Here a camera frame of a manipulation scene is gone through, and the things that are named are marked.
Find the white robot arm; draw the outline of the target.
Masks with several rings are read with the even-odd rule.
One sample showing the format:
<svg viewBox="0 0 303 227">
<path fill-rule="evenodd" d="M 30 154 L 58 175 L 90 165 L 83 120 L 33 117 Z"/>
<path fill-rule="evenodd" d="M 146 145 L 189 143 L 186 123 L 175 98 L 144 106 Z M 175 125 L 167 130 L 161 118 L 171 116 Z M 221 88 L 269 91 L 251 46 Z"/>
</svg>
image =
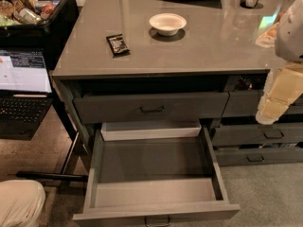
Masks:
<svg viewBox="0 0 303 227">
<path fill-rule="evenodd" d="M 276 27 L 276 55 L 286 61 L 267 76 L 256 120 L 272 125 L 303 95 L 303 0 L 294 0 Z"/>
</svg>

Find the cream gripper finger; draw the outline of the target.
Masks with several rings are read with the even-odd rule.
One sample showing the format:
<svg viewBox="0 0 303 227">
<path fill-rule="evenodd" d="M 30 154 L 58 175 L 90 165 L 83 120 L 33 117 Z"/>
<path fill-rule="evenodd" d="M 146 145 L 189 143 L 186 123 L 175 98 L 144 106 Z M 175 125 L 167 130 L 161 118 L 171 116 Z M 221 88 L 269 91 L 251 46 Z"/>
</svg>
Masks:
<svg viewBox="0 0 303 227">
<path fill-rule="evenodd" d="M 262 125 L 272 125 L 302 94 L 302 63 L 287 62 L 283 68 L 272 70 L 265 82 L 256 120 Z"/>
</svg>

